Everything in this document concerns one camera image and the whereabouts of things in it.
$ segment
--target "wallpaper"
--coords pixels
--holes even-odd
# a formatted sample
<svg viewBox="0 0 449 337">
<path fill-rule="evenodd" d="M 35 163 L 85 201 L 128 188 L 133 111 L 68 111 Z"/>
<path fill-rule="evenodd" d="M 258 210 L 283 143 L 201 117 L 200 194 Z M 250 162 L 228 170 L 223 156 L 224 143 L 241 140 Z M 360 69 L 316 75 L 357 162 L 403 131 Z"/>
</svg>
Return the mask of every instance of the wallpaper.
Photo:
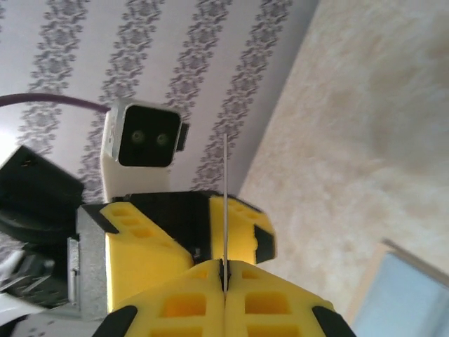
<svg viewBox="0 0 449 337">
<path fill-rule="evenodd" d="M 448 112 L 447 0 L 321 1 L 240 194 L 264 268 L 342 314 L 384 237 L 449 272 Z"/>
<path fill-rule="evenodd" d="M 171 169 L 174 190 L 238 192 L 317 0 L 0 0 L 0 94 L 71 95 L 110 105 L 134 97 L 191 125 Z M 0 109 L 2 157 L 29 145 L 101 199 L 104 115 L 53 103 Z"/>
</svg>

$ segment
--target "yellow plastic part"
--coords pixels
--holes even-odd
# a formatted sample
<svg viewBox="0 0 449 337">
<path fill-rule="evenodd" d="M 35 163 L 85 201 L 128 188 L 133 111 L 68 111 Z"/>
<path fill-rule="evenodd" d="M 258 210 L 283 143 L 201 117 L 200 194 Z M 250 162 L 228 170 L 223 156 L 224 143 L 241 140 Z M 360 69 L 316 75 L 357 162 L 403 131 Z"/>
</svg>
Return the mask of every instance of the yellow plastic part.
<svg viewBox="0 0 449 337">
<path fill-rule="evenodd" d="M 208 260 L 175 280 L 129 298 L 138 309 L 126 337 L 223 337 L 225 299 L 219 262 Z"/>
<path fill-rule="evenodd" d="M 209 199 L 212 259 L 223 258 L 225 204 L 223 200 L 221 196 L 212 196 Z M 235 199 L 228 199 L 228 258 L 230 260 L 256 264 L 257 240 L 254 237 L 254 224 L 275 237 L 272 223 L 264 213 L 257 212 Z"/>
<path fill-rule="evenodd" d="M 330 302 L 245 262 L 230 270 L 225 337 L 326 337 L 312 308 Z"/>
<path fill-rule="evenodd" d="M 193 266 L 191 254 L 131 203 L 108 204 L 100 212 L 120 232 L 105 238 L 108 312 Z"/>
</svg>

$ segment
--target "patterned wallpaper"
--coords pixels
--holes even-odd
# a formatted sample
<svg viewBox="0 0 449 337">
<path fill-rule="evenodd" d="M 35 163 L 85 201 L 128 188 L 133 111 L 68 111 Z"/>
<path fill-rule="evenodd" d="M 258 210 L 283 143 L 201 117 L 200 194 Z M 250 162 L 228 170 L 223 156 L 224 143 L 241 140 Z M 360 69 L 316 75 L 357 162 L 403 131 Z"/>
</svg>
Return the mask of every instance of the patterned wallpaper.
<svg viewBox="0 0 449 337">
<path fill-rule="evenodd" d="M 237 193 L 318 0 L 0 0 L 0 94 L 106 105 L 135 97 L 191 124 L 173 189 L 221 188 L 221 134 Z M 101 195 L 104 116 L 53 103 L 0 109 L 0 155 L 29 145 Z"/>
</svg>

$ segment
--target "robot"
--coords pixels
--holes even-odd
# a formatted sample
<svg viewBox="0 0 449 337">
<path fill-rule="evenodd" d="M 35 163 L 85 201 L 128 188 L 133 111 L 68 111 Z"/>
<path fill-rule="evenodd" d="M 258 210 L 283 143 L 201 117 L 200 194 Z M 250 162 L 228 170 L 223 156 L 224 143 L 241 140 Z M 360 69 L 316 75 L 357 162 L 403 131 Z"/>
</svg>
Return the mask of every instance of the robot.
<svg viewBox="0 0 449 337">
<path fill-rule="evenodd" d="M 44 310 L 100 320 L 93 337 L 353 337 L 333 305 L 257 265 L 276 257 L 268 216 L 227 193 L 170 189 L 189 126 L 179 113 L 119 99 L 20 94 L 108 112 L 104 198 L 25 146 L 0 168 L 0 230 L 26 244 L 0 265 L 0 336 Z M 224 135 L 224 176 L 227 137 Z"/>
</svg>

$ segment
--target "purple cable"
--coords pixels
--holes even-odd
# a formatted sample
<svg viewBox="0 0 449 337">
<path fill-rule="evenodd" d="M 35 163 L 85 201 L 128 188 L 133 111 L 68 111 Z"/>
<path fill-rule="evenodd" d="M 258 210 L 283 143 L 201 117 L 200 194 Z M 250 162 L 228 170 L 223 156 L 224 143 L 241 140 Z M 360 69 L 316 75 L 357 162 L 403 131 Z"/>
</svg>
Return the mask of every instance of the purple cable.
<svg viewBox="0 0 449 337">
<path fill-rule="evenodd" d="M 95 110 L 102 113 L 107 113 L 109 111 L 109 108 L 106 105 L 52 93 L 15 93 L 13 95 L 0 96 L 0 107 L 26 102 L 51 102 L 73 105 L 75 107 L 82 107 L 84 109 Z"/>
</svg>

